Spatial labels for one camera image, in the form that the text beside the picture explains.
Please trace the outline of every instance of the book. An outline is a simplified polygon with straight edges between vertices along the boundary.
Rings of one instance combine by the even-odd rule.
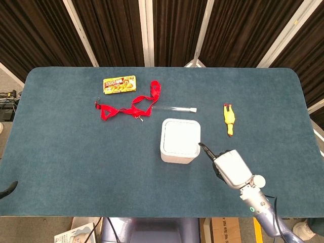
[[[93,228],[94,223],[89,223],[84,226],[64,232],[62,234],[55,235],[54,243],[84,243],[91,231],[93,230]],[[89,237],[87,243],[97,243],[95,230]]]

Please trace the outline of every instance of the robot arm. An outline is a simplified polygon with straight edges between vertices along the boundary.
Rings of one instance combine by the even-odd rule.
[[[199,145],[213,161],[217,177],[229,187],[240,190],[240,198],[270,237],[281,237],[287,243],[304,242],[285,225],[260,190],[265,186],[264,177],[253,175],[236,150],[228,150],[216,156],[204,144],[199,143]]]

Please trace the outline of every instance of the white shoe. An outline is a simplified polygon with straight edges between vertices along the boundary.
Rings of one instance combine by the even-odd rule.
[[[306,221],[294,225],[293,233],[302,240],[312,239],[316,234],[308,227]]]

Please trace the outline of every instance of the white cap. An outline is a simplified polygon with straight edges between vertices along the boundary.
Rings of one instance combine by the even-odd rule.
[[[253,184],[256,185],[259,188],[262,188],[265,186],[265,179],[263,176],[255,175],[253,177]]]

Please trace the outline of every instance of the yellow stripe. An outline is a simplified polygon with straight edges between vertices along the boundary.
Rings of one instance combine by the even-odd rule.
[[[261,233],[261,225],[259,224],[256,218],[253,218],[254,223],[254,232],[255,232],[255,240],[256,243],[263,243],[262,233]]]

